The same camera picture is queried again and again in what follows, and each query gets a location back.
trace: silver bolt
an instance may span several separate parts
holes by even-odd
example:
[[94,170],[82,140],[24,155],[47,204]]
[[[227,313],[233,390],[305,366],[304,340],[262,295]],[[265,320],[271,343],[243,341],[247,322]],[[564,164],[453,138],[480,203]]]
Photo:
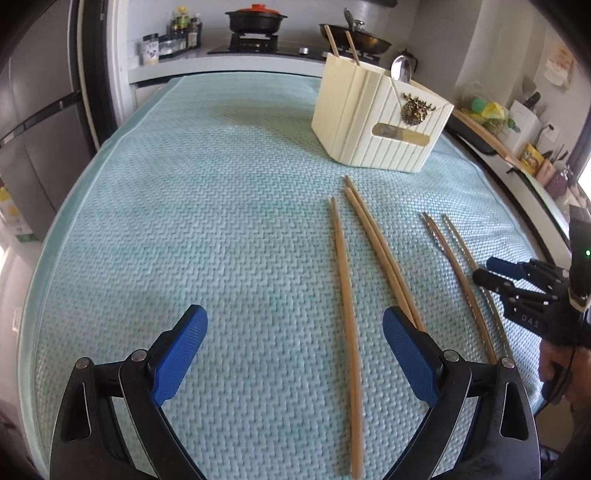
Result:
[[83,369],[88,367],[88,364],[90,363],[90,358],[83,356],[82,358],[79,358],[78,360],[76,360],[76,368],[79,369]]
[[515,368],[515,362],[508,356],[501,358],[501,365],[505,368]]
[[135,352],[133,352],[131,354],[131,359],[134,362],[141,362],[143,360],[146,360],[147,356],[148,356],[148,352],[146,352],[146,350],[136,350]]
[[445,350],[443,352],[443,358],[448,362],[457,362],[460,359],[460,354],[455,350]]

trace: orange pot lid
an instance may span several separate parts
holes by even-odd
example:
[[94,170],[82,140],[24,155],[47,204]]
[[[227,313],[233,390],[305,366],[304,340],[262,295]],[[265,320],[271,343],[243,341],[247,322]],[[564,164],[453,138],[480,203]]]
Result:
[[237,12],[264,12],[266,14],[277,14],[281,15],[277,10],[271,10],[270,8],[265,7],[265,4],[252,4],[250,8],[241,8],[240,10],[236,10]]

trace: refrigerator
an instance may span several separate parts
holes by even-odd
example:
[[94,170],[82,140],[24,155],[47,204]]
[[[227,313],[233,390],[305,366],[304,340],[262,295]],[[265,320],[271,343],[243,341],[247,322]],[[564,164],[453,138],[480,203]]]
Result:
[[0,177],[40,240],[116,130],[106,9],[106,0],[50,2],[0,66]]

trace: chopstick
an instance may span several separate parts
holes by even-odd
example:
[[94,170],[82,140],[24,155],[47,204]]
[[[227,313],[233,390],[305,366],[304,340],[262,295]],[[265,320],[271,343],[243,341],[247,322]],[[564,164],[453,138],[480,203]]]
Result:
[[347,261],[347,244],[340,224],[339,209],[336,199],[330,201],[333,224],[335,227],[336,253],[339,260],[340,288],[343,294],[343,310],[345,313],[345,336],[349,358],[349,394],[351,407],[351,475],[355,480],[363,474],[363,405],[361,389],[361,366],[357,344],[357,325],[353,307],[353,291],[351,275]]
[[[453,224],[452,220],[445,213],[443,214],[443,222],[447,225],[447,227],[452,232],[452,235],[456,238],[457,243],[460,245],[460,248],[464,252],[464,256],[468,260],[468,265],[470,265],[470,268],[472,270],[477,270],[478,264],[476,263],[476,260],[474,260],[474,257],[472,256],[472,252],[470,252],[470,249],[468,248],[468,246],[464,242],[464,239],[460,235],[460,232],[457,231],[456,226]],[[484,296],[486,298],[486,302],[488,303],[489,308],[491,309],[492,317],[495,319],[496,326],[501,333],[501,340],[503,342],[503,346],[505,347],[505,352],[511,358],[515,358],[513,356],[513,350],[511,350],[511,346],[509,344],[509,339],[507,338],[507,333],[505,331],[505,327],[503,326],[503,321],[501,320],[501,316],[499,315],[499,311],[496,308],[495,301],[492,298],[491,292],[489,292],[485,288],[482,288],[481,290],[484,293]]]
[[388,283],[394,291],[394,296],[396,297],[396,300],[398,300],[398,305],[400,306],[404,314],[408,317],[408,319],[412,322],[412,324],[416,327],[417,325],[414,322],[413,314],[411,313],[410,308],[408,307],[406,296],[404,295],[400,283],[398,282],[398,279],[394,274],[392,265],[388,261],[388,257],[386,256],[384,247],[382,247],[382,245],[380,244],[378,236],[372,228],[371,223],[369,222],[368,216],[363,211],[361,204],[359,203],[359,201],[357,200],[357,198],[353,194],[353,191],[350,188],[345,188],[345,195],[351,203],[353,209],[357,213],[357,216],[361,221],[361,225],[363,225],[365,233],[367,234],[369,241],[372,244],[372,247],[374,248],[376,255],[378,256],[378,260],[382,265],[382,268],[384,269],[384,273],[386,274]]
[[332,36],[332,32],[330,31],[330,27],[328,25],[324,26],[324,31],[326,32],[326,36],[329,39],[329,43],[330,43],[330,48],[333,51],[333,55],[337,58],[340,57],[339,55],[339,51],[336,48],[336,43],[335,43],[335,38]]
[[489,362],[492,364],[495,364],[497,361],[495,349],[492,346],[491,336],[488,333],[488,330],[486,328],[486,323],[484,321],[484,317],[482,316],[482,312],[480,311],[480,308],[478,308],[478,303],[476,301],[476,297],[474,296],[474,292],[470,288],[470,284],[468,283],[468,280],[467,280],[466,276],[464,275],[464,272],[462,271],[462,268],[460,267],[460,264],[458,263],[457,258],[453,254],[452,249],[449,247],[449,244],[445,240],[445,237],[441,233],[441,230],[439,229],[437,224],[427,214],[427,212],[423,212],[422,216],[423,216],[423,220],[425,221],[425,223],[429,227],[429,230],[431,230],[433,235],[439,241],[439,244],[443,248],[443,252],[445,253],[447,259],[449,260],[449,263],[452,265],[452,268],[453,268],[454,272],[456,273],[457,279],[459,280],[460,284],[462,285],[462,290],[464,291],[464,295],[466,296],[466,299],[468,300],[468,303],[470,304],[470,308],[472,309],[472,313],[474,314],[474,319],[476,320],[476,325],[478,326],[478,329],[480,330],[480,335],[482,337],[482,341],[484,342],[484,346],[486,349],[486,354],[488,356]]
[[[407,285],[406,281],[404,280],[404,276],[402,274],[402,271],[400,270],[400,266],[398,265],[398,262],[396,261],[394,254],[390,250],[388,242],[386,241],[386,238],[384,237],[384,234],[382,233],[382,229],[379,227],[378,223],[375,221],[374,217],[372,216],[371,212],[369,211],[367,204],[365,203],[361,194],[358,192],[357,187],[355,186],[355,183],[353,182],[353,180],[351,180],[351,178],[349,176],[346,176],[345,183],[351,189],[351,192],[353,193],[353,195],[357,199],[359,205],[361,206],[365,216],[367,217],[367,220],[369,221],[369,224],[371,225],[371,228],[373,229],[376,237],[378,238],[379,244],[381,245],[382,249],[384,250],[384,254],[386,255],[386,257],[388,259],[388,263],[392,267],[392,271],[394,273],[394,276],[396,277],[396,280],[398,281],[397,286],[399,288],[398,289],[395,284],[394,286],[392,286],[392,289],[394,290],[394,295],[396,296],[396,299],[398,300],[398,304],[400,305],[400,308],[404,311],[404,314],[407,315],[408,319],[415,325],[415,327],[417,329],[419,329],[421,332],[426,332],[427,329],[425,327],[425,324],[423,323],[423,320],[421,318],[421,314],[418,312],[417,306],[414,303],[413,294],[410,292],[410,289],[408,288],[408,285]],[[404,310],[403,305],[405,305],[405,304],[408,307],[408,311],[410,313],[410,316]]]
[[353,43],[353,37],[351,37],[351,33],[349,30],[345,31],[345,35],[347,35],[347,41],[349,42],[349,47],[351,47],[351,52],[353,53],[353,58],[355,59],[355,63],[358,67],[361,65],[359,64],[359,57],[357,56],[357,49],[355,48],[355,44]]

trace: gas stove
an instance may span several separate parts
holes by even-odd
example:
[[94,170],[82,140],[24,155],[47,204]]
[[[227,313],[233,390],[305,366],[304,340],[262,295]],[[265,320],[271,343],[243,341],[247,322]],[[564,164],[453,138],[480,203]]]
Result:
[[[265,54],[285,57],[298,57],[307,60],[326,61],[329,53],[327,48],[300,46],[294,43],[280,42],[277,35],[240,35],[232,34],[230,45],[227,47],[214,48],[207,52],[208,55],[228,53],[240,54]],[[343,57],[353,58],[350,50],[340,50]],[[360,61],[377,65],[379,57],[358,52]]]

